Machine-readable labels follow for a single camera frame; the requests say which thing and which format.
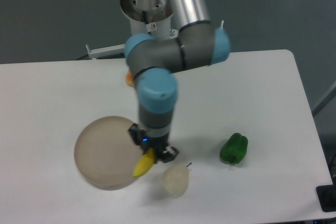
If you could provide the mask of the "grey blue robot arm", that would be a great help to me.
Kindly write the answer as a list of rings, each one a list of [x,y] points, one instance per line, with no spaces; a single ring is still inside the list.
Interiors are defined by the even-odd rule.
[[[178,150],[168,143],[178,87],[175,73],[225,61],[230,41],[214,28],[204,0],[120,0],[132,35],[123,55],[135,85],[138,123],[128,132],[158,162]]]

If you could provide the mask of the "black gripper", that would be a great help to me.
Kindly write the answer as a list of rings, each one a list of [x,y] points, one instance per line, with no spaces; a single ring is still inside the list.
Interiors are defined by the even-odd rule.
[[[141,129],[138,124],[133,123],[128,134],[136,146],[141,147],[143,154],[152,148],[157,161],[168,163],[178,156],[179,150],[174,146],[168,146],[169,133],[160,137],[149,137],[145,135],[145,130]]]

